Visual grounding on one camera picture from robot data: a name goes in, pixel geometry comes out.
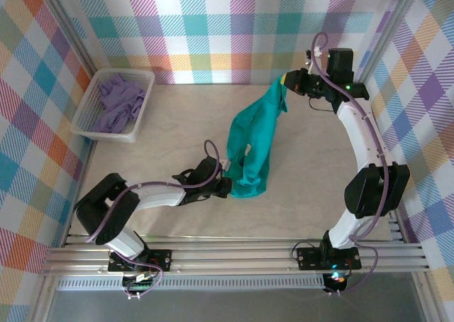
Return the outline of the teal t-shirt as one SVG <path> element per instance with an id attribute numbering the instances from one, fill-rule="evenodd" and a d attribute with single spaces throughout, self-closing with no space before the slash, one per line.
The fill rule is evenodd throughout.
<path id="1" fill-rule="evenodd" d="M 227 141 L 231 165 L 226 176 L 232 180 L 235 198 L 257 197 L 267 189 L 277 121 L 287 111 L 287 88 L 279 81 L 280 77 L 232 121 Z"/>

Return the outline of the purple cloth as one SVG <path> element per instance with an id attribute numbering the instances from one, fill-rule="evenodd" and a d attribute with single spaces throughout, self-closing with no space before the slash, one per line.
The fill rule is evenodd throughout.
<path id="1" fill-rule="evenodd" d="M 137 82 L 115 74 L 99 85 L 104 113 L 92 127 L 95 133 L 121 133 L 129 121 L 136 121 L 145 100 L 145 91 Z"/>

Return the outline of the white plastic mesh basket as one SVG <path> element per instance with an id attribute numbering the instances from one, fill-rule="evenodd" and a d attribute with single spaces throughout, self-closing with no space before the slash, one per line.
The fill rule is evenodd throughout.
<path id="1" fill-rule="evenodd" d="M 125 81 L 133 82 L 145 91 L 143 105 L 138 112 L 135 121 L 127 122 L 120 133 L 97 133 L 93 131 L 95 123 L 104 115 L 104 106 L 101 103 L 100 85 L 109 81 L 112 77 L 120 75 Z M 70 131 L 75 135 L 81 135 L 92 140 L 114 141 L 118 143 L 134 143 L 137 140 L 142 125 L 143 114 L 150 97 L 155 75 L 151 71 L 105 68 L 97 71 L 87 87 L 82 100 L 75 111 L 70 124 Z"/>

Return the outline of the aluminium mounting rail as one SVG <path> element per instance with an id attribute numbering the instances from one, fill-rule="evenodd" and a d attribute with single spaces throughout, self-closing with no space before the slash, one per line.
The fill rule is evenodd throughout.
<path id="1" fill-rule="evenodd" d="M 298 248 L 316 242 L 288 238 L 208 238 L 146 236 L 150 249 L 172 252 L 168 275 L 298 274 Z M 427 272 L 428 260 L 418 243 L 401 240 L 362 242 L 357 258 L 361 273 Z M 43 276 L 94 276 L 108 273 L 109 249 L 86 243 L 84 235 L 69 235 L 61 248 L 49 249 Z"/>

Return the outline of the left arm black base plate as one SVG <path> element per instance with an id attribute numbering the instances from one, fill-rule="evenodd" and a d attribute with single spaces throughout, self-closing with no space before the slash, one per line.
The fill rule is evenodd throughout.
<path id="1" fill-rule="evenodd" d="M 164 272 L 170 271 L 172 261 L 171 250 L 145 250 L 142 255 L 134 259 L 135 262 L 147 263 L 159 266 Z M 129 261 L 125 261 L 120 255 L 114 251 L 109 252 L 109 263 L 107 270 L 109 272 L 146 272 L 153 271 L 149 267 L 137 265 Z"/>

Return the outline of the aluminium corner post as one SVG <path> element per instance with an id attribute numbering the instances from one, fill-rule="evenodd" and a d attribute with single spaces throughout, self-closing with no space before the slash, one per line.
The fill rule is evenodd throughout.
<path id="1" fill-rule="evenodd" d="M 355 79 L 366 83 L 414 0 L 379 0 L 370 26 L 360 44 Z"/>
<path id="2" fill-rule="evenodd" d="M 60 0 L 45 0 L 45 3 L 49 6 L 69 44 L 74 48 L 83 67 L 90 76 L 93 76 L 96 72 L 96 66 Z"/>

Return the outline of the aluminium table edge rail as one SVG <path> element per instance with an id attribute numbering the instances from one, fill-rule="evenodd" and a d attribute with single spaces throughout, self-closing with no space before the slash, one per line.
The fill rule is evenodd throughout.
<path id="1" fill-rule="evenodd" d="M 80 192 L 82 190 L 82 185 L 85 181 L 86 178 L 86 173 L 87 170 L 90 166 L 90 162 L 92 161 L 92 155 L 94 153 L 94 150 L 96 148 L 96 142 L 89 139 L 89 138 L 84 138 L 84 146 L 82 148 L 82 160 L 81 160 L 81 166 L 77 168 L 77 179 L 75 180 L 75 184 L 70 187 L 70 198 L 69 198 L 69 206 L 68 210 L 66 210 L 66 215 L 65 215 L 65 224 L 63 226 L 62 230 L 62 236 L 59 242 L 60 247 L 64 247 L 67 239 L 67 235 L 70 231 L 72 221 L 74 218 L 74 205 L 76 204 L 78 197 L 80 195 Z"/>

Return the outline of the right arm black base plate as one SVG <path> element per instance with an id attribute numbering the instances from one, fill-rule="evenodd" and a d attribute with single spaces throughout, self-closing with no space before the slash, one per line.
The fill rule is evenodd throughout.
<path id="1" fill-rule="evenodd" d="M 360 270 L 362 264 L 357 248 L 332 249 L 297 248 L 299 270 Z"/>

